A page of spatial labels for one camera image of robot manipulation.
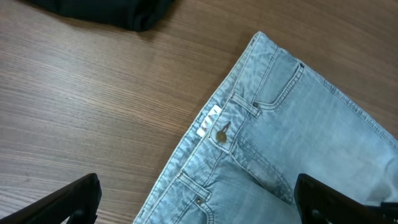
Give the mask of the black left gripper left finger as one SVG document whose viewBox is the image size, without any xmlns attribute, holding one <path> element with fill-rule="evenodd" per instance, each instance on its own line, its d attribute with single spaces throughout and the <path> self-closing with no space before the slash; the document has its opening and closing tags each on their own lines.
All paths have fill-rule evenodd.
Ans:
<svg viewBox="0 0 398 224">
<path fill-rule="evenodd" d="M 1 219 L 1 224 L 94 224 L 102 191 L 90 173 L 35 203 Z"/>
</svg>

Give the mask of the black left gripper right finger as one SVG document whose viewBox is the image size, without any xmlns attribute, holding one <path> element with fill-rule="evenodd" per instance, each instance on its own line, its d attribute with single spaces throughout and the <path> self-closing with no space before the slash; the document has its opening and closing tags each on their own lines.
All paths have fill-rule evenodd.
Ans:
<svg viewBox="0 0 398 224">
<path fill-rule="evenodd" d="M 397 224 L 397 204 L 363 205 L 307 174 L 299 174 L 294 199 L 302 224 Z"/>
</svg>

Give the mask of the light blue denim shorts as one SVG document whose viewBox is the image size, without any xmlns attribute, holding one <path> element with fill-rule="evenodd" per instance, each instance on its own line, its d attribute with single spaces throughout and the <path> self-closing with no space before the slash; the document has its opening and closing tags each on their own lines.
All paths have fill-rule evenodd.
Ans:
<svg viewBox="0 0 398 224">
<path fill-rule="evenodd" d="M 299 223 L 297 176 L 397 201 L 397 140 L 264 33 L 181 138 L 136 223 Z"/>
</svg>

